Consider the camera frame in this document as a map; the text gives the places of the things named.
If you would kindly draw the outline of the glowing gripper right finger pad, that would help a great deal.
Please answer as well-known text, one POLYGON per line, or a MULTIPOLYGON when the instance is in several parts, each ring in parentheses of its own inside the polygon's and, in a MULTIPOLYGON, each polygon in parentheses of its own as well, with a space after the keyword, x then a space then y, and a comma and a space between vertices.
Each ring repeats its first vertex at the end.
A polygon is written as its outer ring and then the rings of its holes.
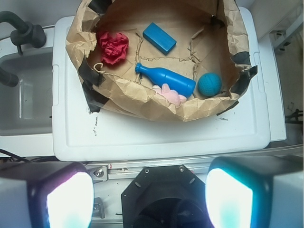
POLYGON ((205 199, 216 228, 302 228, 304 161, 298 156, 217 157, 205 199))

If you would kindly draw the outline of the glowing gripper left finger pad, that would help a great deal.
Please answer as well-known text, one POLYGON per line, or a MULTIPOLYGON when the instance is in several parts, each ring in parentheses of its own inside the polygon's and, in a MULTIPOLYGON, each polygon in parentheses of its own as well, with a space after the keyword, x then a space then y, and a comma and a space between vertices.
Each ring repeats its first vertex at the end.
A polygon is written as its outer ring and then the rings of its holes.
POLYGON ((93 204, 93 180, 80 162, 0 166, 2 228, 87 228, 93 204))

